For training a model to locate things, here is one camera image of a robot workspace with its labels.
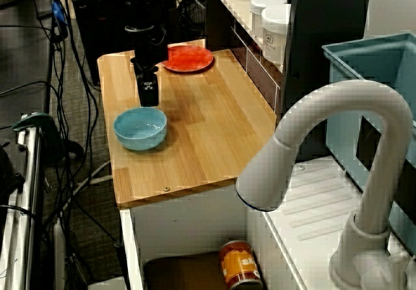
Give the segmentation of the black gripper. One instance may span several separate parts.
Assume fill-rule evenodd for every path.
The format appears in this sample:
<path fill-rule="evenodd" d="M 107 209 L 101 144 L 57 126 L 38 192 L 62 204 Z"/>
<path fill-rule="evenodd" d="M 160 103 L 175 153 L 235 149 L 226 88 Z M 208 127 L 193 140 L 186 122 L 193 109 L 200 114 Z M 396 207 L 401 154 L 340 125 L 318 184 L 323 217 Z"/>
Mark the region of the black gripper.
<path fill-rule="evenodd" d="M 135 57 L 130 63 L 134 68 L 140 105 L 156 107 L 159 105 L 159 86 L 156 73 L 151 71 L 168 59 L 166 29 L 125 28 L 125 31 L 133 41 Z"/>

